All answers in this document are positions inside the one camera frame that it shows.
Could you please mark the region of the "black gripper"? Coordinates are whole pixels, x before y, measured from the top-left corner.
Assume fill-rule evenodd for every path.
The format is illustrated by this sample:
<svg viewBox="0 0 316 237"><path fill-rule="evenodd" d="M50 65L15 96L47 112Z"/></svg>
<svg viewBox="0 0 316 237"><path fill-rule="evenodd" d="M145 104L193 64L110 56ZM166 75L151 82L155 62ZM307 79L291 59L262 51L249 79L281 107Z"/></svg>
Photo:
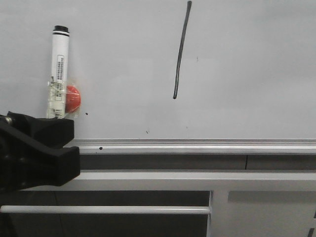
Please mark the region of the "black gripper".
<svg viewBox="0 0 316 237"><path fill-rule="evenodd" d="M12 135L22 132L32 139ZM62 186L79 176L74 121L8 112L0 117L0 193L43 185Z"/></svg>

